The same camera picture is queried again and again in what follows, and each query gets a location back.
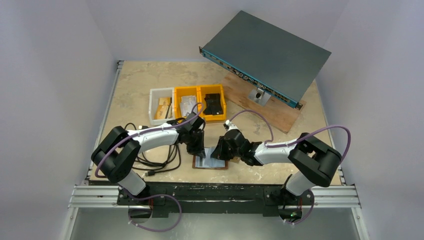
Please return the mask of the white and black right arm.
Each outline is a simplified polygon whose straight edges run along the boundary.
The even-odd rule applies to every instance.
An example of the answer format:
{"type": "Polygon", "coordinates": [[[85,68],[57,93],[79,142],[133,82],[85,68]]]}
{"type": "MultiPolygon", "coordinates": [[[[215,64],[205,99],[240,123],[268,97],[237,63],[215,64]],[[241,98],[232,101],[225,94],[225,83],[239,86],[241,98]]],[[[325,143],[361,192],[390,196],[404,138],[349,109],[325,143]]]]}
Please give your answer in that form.
{"type": "Polygon", "coordinates": [[[282,200],[288,204],[314,186],[328,187],[343,158],[337,150],[306,132],[292,141],[265,144],[249,141],[238,129],[230,129],[220,136],[210,156],[223,161],[240,158],[249,166],[293,164],[298,171],[280,191],[282,200]]]}

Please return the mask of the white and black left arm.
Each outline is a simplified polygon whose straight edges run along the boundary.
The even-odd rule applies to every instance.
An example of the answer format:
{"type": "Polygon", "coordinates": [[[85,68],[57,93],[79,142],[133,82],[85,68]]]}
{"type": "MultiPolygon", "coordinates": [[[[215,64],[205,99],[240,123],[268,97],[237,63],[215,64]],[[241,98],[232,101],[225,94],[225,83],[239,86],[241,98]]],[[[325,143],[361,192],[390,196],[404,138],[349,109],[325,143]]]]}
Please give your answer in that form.
{"type": "Polygon", "coordinates": [[[105,177],[129,192],[138,205],[146,203],[149,191],[144,179],[133,170],[139,154],[161,146],[184,144],[190,155],[203,157],[205,120],[195,113],[181,120],[169,120],[156,127],[125,130],[114,127],[91,155],[98,178],[105,177]]]}

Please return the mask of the brown leather card holder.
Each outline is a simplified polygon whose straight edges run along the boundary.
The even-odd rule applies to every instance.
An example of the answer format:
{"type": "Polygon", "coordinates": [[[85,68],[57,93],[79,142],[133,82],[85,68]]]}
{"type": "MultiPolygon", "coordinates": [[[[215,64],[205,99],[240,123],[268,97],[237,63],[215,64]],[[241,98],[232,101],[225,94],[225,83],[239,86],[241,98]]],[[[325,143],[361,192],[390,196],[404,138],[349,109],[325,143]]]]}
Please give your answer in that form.
{"type": "Polygon", "coordinates": [[[239,158],[233,158],[229,161],[220,160],[212,158],[211,154],[215,150],[215,147],[205,147],[205,157],[194,156],[192,161],[193,169],[201,170],[227,170],[229,168],[229,163],[239,163],[239,158]]]}

